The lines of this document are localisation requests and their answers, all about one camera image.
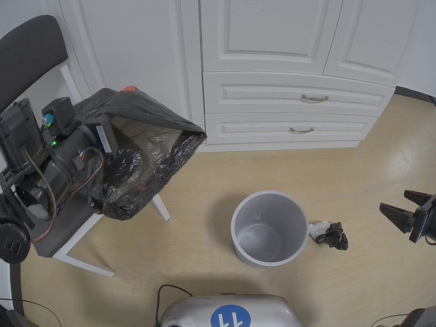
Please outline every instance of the cable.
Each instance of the cable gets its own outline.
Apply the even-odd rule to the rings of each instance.
[[[379,322],[379,321],[381,321],[381,320],[384,320],[384,319],[387,319],[387,318],[389,318],[389,317],[395,317],[395,316],[407,316],[407,315],[408,315],[408,313],[401,313],[401,314],[399,314],[399,315],[385,316],[385,317],[382,317],[381,319],[378,319],[377,321],[375,321],[375,322],[371,325],[371,327],[374,326],[374,324],[376,324],[377,322]]]
[[[42,178],[44,183],[47,185],[48,194],[50,195],[50,201],[52,202],[52,219],[50,221],[50,225],[48,226],[47,230],[45,232],[43,232],[41,235],[30,239],[30,243],[37,243],[37,242],[41,241],[44,237],[46,237],[48,235],[48,233],[51,232],[53,226],[55,225],[56,209],[57,209],[56,199],[55,199],[55,195],[53,194],[53,191],[52,191],[50,184],[47,182],[47,179],[45,178],[45,176],[41,172],[41,170],[38,168],[38,166],[35,164],[35,162],[33,162],[32,158],[29,156],[27,150],[25,150],[25,154],[26,154],[29,162],[33,165],[33,167],[35,167],[36,172],[38,172],[38,174],[40,175],[40,177]]]
[[[11,300],[11,301],[17,301],[17,302],[30,302],[30,303],[32,303],[32,304],[39,305],[40,307],[43,307],[44,309],[47,309],[48,311],[50,311],[50,312],[54,315],[54,317],[57,319],[57,321],[59,322],[59,326],[62,327],[62,324],[61,324],[61,322],[59,321],[59,319],[57,318],[56,314],[55,314],[53,311],[51,311],[49,308],[45,307],[44,305],[42,305],[42,304],[40,304],[40,303],[32,302],[31,300],[24,300],[24,299],[0,298],[0,300]]]
[[[427,234],[426,234],[426,242],[430,245],[430,246],[436,246],[436,243],[431,243],[428,238],[427,238]]]
[[[94,173],[93,174],[91,174],[90,175],[90,177],[87,179],[87,180],[85,180],[85,182],[80,186],[80,187],[78,187],[77,189],[75,189],[72,193],[71,193],[71,195],[70,196],[68,196],[68,198],[65,200],[65,202],[64,203],[67,203],[74,195],[76,195],[86,184],[88,184],[90,181],[92,181],[94,178],[95,178],[95,176],[97,175],[97,173],[101,170],[101,168],[103,167],[103,165],[104,165],[104,163],[105,163],[105,157],[103,156],[103,154],[101,153],[101,151],[100,150],[98,150],[98,149],[96,149],[96,148],[94,148],[93,146],[90,146],[90,147],[88,147],[88,148],[86,148],[86,149],[84,149],[82,152],[81,152],[81,154],[85,154],[87,151],[90,151],[90,150],[92,150],[92,151],[95,151],[98,155],[100,155],[100,165],[97,167],[97,169],[94,171]]]
[[[188,294],[190,297],[192,297],[192,294],[189,293],[188,291],[184,290],[183,288],[174,286],[174,285],[162,285],[159,287],[159,289],[157,290],[157,304],[156,304],[156,326],[155,327],[159,327],[159,321],[158,321],[158,317],[159,317],[159,303],[161,300],[161,290],[163,287],[173,287],[173,288],[177,288],[178,290],[181,290],[183,292],[185,292],[186,294]]]

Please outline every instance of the trash bag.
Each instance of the trash bag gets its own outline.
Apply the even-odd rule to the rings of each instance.
[[[101,89],[74,106],[84,121],[109,114],[119,149],[81,191],[97,213],[131,219],[162,190],[206,138],[204,131],[134,86],[117,92]],[[72,190],[99,165],[97,157]]]

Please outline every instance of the wooden floor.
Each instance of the wooden floor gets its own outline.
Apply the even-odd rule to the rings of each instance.
[[[424,239],[413,244],[379,212],[380,202],[415,210],[405,189],[436,192],[435,133],[433,104],[394,95],[358,148],[195,154],[161,192],[169,222],[149,204],[130,221],[104,217],[73,248],[115,277],[38,257],[32,248],[22,263],[23,299],[52,309],[63,327],[152,326],[163,283],[194,295],[276,294],[309,327],[369,327],[435,305],[436,248]],[[261,190],[291,195],[309,221],[341,221],[349,249],[309,239],[281,267],[241,262],[230,220],[245,197]],[[164,289],[161,311],[183,296]],[[24,304],[31,321],[57,325],[42,308]]]

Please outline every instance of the blue circle logo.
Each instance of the blue circle logo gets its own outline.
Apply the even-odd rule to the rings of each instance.
[[[211,317],[212,327],[250,327],[250,323],[250,314],[239,305],[219,307]]]

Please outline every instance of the drawer handle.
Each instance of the drawer handle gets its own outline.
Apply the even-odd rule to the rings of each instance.
[[[315,98],[315,97],[308,97],[306,95],[301,96],[303,99],[308,99],[309,101],[317,101],[317,102],[324,102],[328,101],[328,95],[326,95],[324,98]]]
[[[306,134],[308,132],[312,132],[313,130],[314,130],[313,127],[311,127],[310,129],[303,130],[303,131],[300,131],[299,129],[295,129],[295,128],[291,127],[291,129],[289,131],[296,132],[298,134]]]

